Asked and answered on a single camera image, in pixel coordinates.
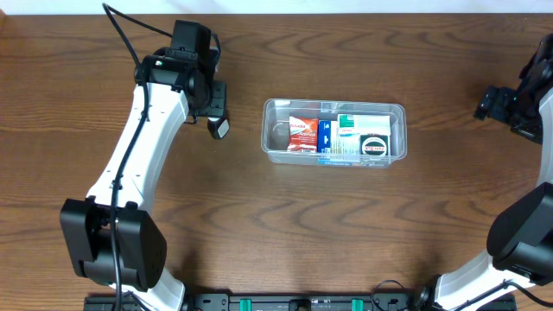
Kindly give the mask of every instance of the storage box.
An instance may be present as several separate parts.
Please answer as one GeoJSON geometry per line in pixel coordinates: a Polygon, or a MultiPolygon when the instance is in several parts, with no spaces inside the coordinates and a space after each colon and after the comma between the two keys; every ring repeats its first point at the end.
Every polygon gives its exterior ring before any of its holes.
{"type": "Polygon", "coordinates": [[[265,102],[261,148],[274,163],[386,168],[407,155],[405,109],[398,104],[269,99],[265,102]],[[336,121],[339,114],[390,116],[390,155],[288,152],[289,116],[336,121]]]}

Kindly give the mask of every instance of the wooden tabletop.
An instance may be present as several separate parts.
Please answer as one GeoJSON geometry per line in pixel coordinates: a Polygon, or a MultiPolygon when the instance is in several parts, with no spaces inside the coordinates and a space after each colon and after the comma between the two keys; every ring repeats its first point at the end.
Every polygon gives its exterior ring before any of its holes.
{"type": "MultiPolygon", "coordinates": [[[[153,218],[168,269],[233,292],[415,288],[486,247],[496,215],[535,187],[541,147],[473,119],[553,31],[540,15],[139,16],[201,22],[223,48],[232,127],[183,125],[153,218]],[[387,169],[278,165],[260,147],[268,98],[399,103],[409,152],[387,169]]],[[[168,38],[122,22],[140,57],[168,38]]],[[[130,111],[134,65],[105,16],[7,16],[0,30],[0,308],[82,309],[111,290],[77,277],[60,229],[130,111]]],[[[553,300],[553,287],[533,291],[553,300]]],[[[518,295],[523,310],[538,310],[518,295]]]]}

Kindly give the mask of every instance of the red snack package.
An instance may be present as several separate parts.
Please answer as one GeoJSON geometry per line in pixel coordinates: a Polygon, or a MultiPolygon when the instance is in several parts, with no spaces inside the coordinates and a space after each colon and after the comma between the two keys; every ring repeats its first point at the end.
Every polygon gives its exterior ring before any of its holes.
{"type": "Polygon", "coordinates": [[[319,119],[290,117],[290,143],[288,151],[317,152],[319,119]]]}

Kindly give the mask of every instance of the white wall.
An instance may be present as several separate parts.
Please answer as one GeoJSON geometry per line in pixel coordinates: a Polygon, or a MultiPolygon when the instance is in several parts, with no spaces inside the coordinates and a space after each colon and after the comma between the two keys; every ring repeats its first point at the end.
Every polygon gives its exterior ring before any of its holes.
{"type": "MultiPolygon", "coordinates": [[[[127,14],[551,13],[552,0],[105,0],[127,14]]],[[[103,14],[100,0],[0,0],[7,15],[103,14]]]]}

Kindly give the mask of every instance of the circular logo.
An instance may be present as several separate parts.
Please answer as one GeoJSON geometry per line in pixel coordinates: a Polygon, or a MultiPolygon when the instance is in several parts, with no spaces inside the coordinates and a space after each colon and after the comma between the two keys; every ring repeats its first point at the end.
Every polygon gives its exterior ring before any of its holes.
{"type": "Polygon", "coordinates": [[[378,137],[369,137],[361,145],[361,150],[363,155],[385,156],[387,148],[384,140],[378,137]]]}

